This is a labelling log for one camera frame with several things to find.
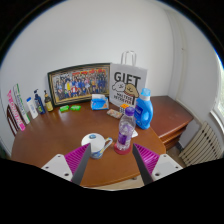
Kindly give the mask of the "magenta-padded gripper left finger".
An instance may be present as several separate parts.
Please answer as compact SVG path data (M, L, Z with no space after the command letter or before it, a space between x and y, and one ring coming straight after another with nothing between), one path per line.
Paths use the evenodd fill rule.
M91 145L81 146L67 155L57 154L42 169L79 185L91 155Z

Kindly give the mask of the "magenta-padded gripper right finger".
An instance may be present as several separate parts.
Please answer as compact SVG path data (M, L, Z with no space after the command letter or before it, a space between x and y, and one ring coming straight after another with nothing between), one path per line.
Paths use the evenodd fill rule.
M158 155L136 143L133 144L132 153L145 185L182 169L182 166L169 155Z

